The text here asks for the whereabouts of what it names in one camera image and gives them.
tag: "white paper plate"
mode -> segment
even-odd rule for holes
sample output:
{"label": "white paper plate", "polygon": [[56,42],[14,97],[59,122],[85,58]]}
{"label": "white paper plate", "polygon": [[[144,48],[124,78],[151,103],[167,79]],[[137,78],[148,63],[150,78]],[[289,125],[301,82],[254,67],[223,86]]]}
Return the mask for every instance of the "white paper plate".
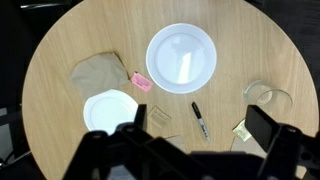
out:
{"label": "white paper plate", "polygon": [[126,93],[109,90],[90,97],[83,110],[84,121],[90,131],[104,130],[113,134],[124,122],[133,122],[138,104]]}
{"label": "white paper plate", "polygon": [[210,36],[191,24],[173,24],[151,40],[147,69],[162,89],[182,94],[205,85],[216,67],[216,48]]}

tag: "wooden table surface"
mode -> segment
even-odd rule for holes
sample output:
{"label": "wooden table surface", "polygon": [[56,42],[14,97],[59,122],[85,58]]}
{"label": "wooden table surface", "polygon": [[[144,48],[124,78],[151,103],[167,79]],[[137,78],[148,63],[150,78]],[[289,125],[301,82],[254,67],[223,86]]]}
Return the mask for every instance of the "wooden table surface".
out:
{"label": "wooden table surface", "polygon": [[[308,68],[291,40],[264,14],[242,0],[85,0],[47,33],[30,63],[23,92],[24,126],[30,148],[48,179],[60,179],[88,132],[82,112],[85,99],[69,77],[80,61],[99,53],[116,53],[129,76],[151,79],[145,63],[152,37],[174,23],[206,31],[217,50],[210,81],[188,94],[172,94],[154,85],[145,93],[131,83],[118,89],[148,111],[157,106],[172,119],[163,128],[149,123],[153,136],[182,135],[187,151],[228,151],[232,129],[242,120],[243,88],[262,79],[287,91],[292,112],[279,122],[314,136],[318,103]],[[205,141],[191,102],[196,101],[211,135]]]}

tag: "glass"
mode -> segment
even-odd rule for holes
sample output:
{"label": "glass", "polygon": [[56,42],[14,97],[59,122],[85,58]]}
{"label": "glass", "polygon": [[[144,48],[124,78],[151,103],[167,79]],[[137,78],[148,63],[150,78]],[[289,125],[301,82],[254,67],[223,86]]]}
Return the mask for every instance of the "glass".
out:
{"label": "glass", "polygon": [[288,115],[293,103],[287,92],[274,88],[262,80],[248,84],[243,90],[243,98],[248,104],[257,105],[270,116],[277,117]]}

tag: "marker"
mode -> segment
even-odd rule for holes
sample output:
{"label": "marker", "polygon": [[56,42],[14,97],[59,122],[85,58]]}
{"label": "marker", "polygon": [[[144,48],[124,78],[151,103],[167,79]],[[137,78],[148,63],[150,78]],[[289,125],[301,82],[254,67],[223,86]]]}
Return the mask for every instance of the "marker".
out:
{"label": "marker", "polygon": [[203,119],[202,119],[202,116],[201,116],[201,113],[200,113],[200,111],[199,111],[199,108],[198,108],[197,104],[196,104],[195,102],[192,102],[191,105],[192,105],[192,108],[193,108],[194,113],[195,113],[196,116],[197,116],[199,125],[200,125],[200,127],[201,127],[201,129],[202,129],[202,132],[203,132],[204,136],[206,137],[207,141],[210,142],[211,139],[210,139],[209,133],[208,133],[208,131],[207,131],[206,125],[205,125],[204,122],[203,122]]}

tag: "white plate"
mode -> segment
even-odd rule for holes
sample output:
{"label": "white plate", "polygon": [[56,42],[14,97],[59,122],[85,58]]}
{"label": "white plate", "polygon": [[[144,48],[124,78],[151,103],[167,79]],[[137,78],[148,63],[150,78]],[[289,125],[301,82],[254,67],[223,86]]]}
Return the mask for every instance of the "white plate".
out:
{"label": "white plate", "polygon": [[216,67],[216,48],[210,36],[191,24],[173,24],[151,40],[147,69],[162,89],[182,94],[205,85]]}
{"label": "white plate", "polygon": [[104,130],[113,134],[118,124],[133,122],[138,104],[126,93],[109,90],[90,97],[83,110],[90,131]]}

